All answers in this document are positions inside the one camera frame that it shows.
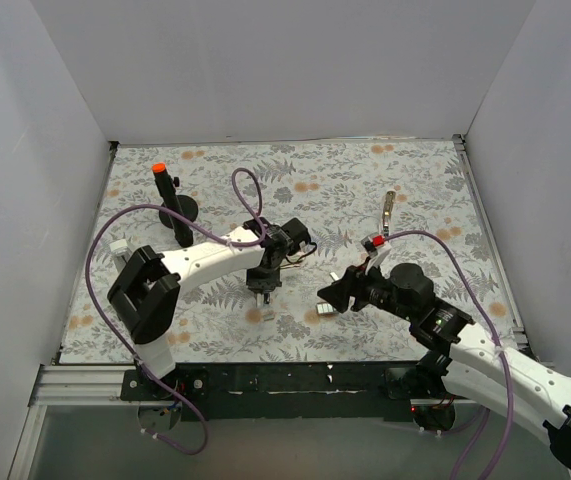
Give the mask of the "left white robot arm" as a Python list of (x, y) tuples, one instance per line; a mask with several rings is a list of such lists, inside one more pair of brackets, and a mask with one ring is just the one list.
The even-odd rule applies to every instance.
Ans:
[(107, 299), (125, 325), (137, 361), (147, 367), (143, 387), (158, 400), (170, 398), (178, 386), (170, 352), (169, 329), (177, 301), (197, 287), (225, 275), (246, 272), (246, 287), (266, 306), (271, 293), (282, 285), (281, 264), (311, 243), (308, 228), (297, 218), (284, 225), (245, 222), (223, 237), (189, 248), (157, 253), (150, 246), (134, 249), (123, 239), (110, 244), (118, 271)]

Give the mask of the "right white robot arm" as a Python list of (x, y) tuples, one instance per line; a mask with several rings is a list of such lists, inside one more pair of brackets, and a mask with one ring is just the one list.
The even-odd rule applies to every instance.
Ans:
[(571, 377), (496, 345), (469, 314), (436, 296), (418, 265), (397, 265), (389, 275), (350, 266), (318, 295), (340, 313), (372, 306), (408, 321), (410, 334), (445, 361), (418, 371), (425, 395), (447, 391), (504, 415), (547, 444), (571, 471)]

